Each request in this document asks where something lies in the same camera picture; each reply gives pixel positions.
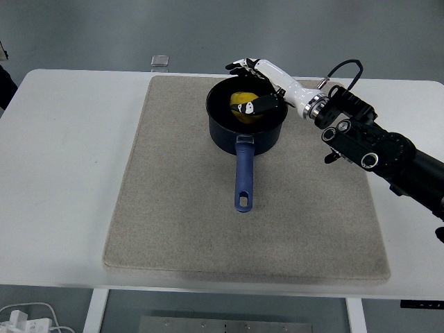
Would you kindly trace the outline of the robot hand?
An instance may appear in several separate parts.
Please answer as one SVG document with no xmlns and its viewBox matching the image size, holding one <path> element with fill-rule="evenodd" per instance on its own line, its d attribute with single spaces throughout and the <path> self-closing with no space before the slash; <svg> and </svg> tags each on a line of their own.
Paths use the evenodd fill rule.
<svg viewBox="0 0 444 333">
<path fill-rule="evenodd" d="M 287 72 L 264 59 L 242 58 L 225 66 L 232 75 L 267 80 L 285 102 L 295 108 L 303 119 L 315 119 L 327 103 L 327 96 L 318 88 L 310 89 Z"/>
</svg>

